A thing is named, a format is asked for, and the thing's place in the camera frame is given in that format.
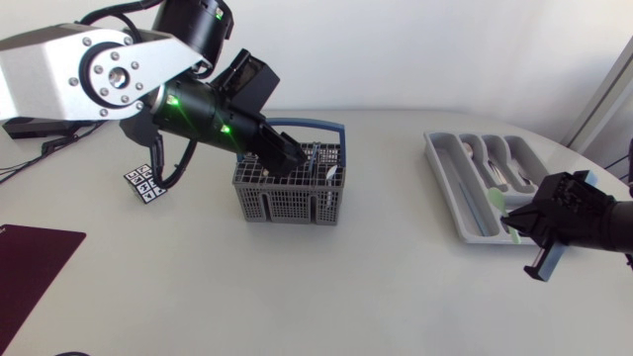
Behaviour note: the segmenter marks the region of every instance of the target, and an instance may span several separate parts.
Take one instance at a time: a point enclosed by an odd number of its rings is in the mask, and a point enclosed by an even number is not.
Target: gray plastic basket
[[[248,222],[338,223],[345,185],[345,126],[312,119],[269,119],[271,126],[338,132],[339,143],[301,143],[308,161],[286,177],[270,177],[257,155],[237,157],[233,186]],[[337,166],[329,180],[327,171]]]

